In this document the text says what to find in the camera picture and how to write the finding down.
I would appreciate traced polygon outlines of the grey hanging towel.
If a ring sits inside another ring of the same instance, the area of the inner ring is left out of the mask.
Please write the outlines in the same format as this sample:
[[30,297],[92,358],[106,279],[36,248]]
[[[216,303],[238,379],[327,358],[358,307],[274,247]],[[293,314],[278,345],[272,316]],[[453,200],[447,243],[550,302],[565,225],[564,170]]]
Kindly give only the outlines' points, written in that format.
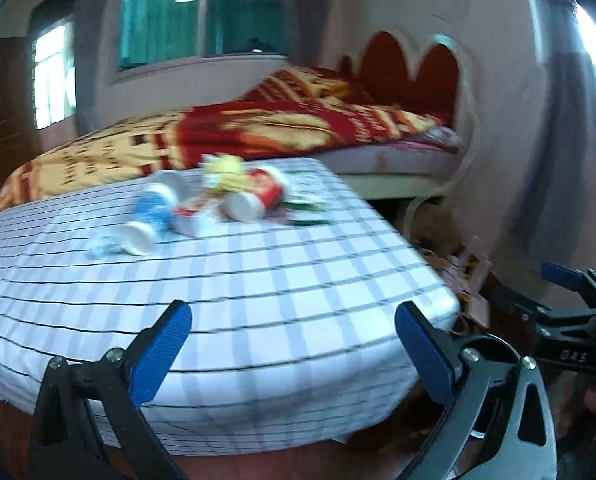
[[596,159],[596,85],[589,55],[554,54],[538,152],[510,235],[524,259],[566,263],[575,251]]

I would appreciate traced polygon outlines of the cardboard box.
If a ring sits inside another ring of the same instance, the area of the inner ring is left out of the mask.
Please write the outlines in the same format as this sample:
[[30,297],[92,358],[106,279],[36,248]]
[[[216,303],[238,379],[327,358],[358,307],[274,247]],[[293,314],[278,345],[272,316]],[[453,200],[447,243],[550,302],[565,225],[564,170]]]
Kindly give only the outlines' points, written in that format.
[[490,327],[490,307],[481,289],[491,263],[481,241],[463,240],[450,212],[440,204],[425,202],[403,219],[402,233],[454,292],[465,324],[480,330]]

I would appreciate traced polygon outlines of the small white red box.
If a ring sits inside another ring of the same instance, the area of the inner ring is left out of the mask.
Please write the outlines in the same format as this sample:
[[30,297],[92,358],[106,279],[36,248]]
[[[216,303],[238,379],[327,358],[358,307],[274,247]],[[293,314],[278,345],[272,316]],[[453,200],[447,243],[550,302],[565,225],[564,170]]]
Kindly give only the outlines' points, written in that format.
[[176,207],[172,217],[173,231],[188,237],[207,237],[220,223],[220,208],[216,200],[206,203],[188,202]]

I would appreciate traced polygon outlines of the checkered white tablecloth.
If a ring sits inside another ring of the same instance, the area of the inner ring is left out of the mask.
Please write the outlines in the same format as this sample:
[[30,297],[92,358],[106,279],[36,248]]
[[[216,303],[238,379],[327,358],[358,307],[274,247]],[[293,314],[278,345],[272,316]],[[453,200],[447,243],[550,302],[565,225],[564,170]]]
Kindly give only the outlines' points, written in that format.
[[141,180],[0,212],[0,400],[31,412],[49,359],[127,347],[179,299],[190,336],[142,407],[170,453],[294,448],[385,419],[416,381],[398,305],[446,329],[458,300],[323,164],[277,167],[323,197],[327,222],[225,221],[204,238],[169,233],[146,257],[95,259],[92,238],[126,220]]

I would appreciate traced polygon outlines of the blue white paper cup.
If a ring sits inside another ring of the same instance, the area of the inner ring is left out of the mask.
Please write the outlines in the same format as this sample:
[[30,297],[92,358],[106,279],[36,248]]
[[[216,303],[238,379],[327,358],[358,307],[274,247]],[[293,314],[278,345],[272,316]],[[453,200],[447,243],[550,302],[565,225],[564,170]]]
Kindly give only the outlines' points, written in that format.
[[162,170],[148,177],[130,209],[129,219],[116,229],[121,250],[134,256],[152,254],[170,229],[174,210],[187,198],[183,174]]

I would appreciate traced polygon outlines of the red paper cup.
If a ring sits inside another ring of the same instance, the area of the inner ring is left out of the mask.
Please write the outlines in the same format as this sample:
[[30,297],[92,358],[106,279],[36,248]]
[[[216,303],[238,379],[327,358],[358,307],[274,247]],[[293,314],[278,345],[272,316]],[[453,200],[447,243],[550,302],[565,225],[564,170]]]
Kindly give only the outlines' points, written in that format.
[[239,222],[266,218],[283,200],[289,187],[286,176],[275,167],[258,166],[247,171],[248,185],[228,194],[222,205],[226,216]]

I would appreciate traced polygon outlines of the yellow crumpled wrapper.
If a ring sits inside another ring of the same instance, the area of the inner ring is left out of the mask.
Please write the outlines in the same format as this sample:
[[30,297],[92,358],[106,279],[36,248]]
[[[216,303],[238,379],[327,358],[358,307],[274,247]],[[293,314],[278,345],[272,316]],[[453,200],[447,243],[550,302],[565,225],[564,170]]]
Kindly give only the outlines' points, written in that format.
[[252,188],[243,159],[235,155],[202,155],[202,188],[215,196],[246,192]]

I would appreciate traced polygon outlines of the bed with grey mattress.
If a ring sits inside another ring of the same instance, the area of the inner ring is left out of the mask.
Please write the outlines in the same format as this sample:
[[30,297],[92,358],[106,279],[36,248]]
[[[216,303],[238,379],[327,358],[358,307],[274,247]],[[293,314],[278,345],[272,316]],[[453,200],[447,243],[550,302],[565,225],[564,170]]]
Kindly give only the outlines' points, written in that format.
[[439,195],[469,148],[448,128],[412,140],[341,148],[316,156],[364,200]]

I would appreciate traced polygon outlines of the green white carton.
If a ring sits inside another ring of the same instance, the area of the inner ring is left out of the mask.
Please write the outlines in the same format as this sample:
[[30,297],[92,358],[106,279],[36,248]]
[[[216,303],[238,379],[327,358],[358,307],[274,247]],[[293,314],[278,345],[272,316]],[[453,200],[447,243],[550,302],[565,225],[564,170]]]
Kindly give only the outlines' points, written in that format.
[[307,171],[288,172],[285,177],[283,207],[287,221],[294,226],[329,224],[332,200],[322,179]]

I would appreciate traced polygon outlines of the brown wooden door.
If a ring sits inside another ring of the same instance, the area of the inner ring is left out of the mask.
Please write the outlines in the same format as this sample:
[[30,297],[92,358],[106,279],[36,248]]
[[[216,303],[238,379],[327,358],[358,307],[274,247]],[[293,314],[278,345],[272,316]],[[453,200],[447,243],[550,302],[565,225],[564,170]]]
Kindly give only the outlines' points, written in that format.
[[31,44],[0,38],[0,189],[19,166],[41,153],[32,106]]

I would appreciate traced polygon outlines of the red yellow patterned blanket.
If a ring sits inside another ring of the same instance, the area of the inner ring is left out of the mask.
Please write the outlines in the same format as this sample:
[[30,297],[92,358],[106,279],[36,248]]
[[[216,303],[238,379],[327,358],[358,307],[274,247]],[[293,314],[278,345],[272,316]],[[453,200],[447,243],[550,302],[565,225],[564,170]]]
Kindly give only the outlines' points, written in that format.
[[245,160],[302,156],[419,138],[440,119],[379,105],[334,70],[289,66],[239,98],[129,117],[19,166],[0,212],[51,196],[195,168],[205,155]]

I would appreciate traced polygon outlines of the red heart-shaped headboard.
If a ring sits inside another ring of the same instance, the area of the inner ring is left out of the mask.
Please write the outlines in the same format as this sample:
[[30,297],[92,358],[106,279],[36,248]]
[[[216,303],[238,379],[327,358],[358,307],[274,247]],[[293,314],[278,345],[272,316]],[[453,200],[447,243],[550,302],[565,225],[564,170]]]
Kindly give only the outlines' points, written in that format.
[[465,81],[466,70],[444,44],[432,44],[412,72],[399,40],[380,30],[368,40],[359,66],[354,67],[350,56],[344,55],[338,72],[351,84],[353,103],[398,106],[432,116],[449,128],[456,125],[460,84]]

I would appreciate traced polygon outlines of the window with green curtain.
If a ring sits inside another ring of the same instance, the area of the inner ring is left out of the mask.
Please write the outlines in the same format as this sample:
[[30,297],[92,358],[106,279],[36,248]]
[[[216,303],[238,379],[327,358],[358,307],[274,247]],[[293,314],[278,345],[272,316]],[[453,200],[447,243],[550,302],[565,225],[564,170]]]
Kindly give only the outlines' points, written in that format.
[[120,72],[183,60],[284,55],[284,0],[120,0]]

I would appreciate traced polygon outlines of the grey curtain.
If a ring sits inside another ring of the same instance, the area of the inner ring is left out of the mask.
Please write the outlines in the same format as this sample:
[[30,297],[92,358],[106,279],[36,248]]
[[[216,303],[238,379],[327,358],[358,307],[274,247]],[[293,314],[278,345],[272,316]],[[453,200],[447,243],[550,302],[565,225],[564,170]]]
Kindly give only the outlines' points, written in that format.
[[285,35],[289,62],[318,62],[330,0],[284,0]]

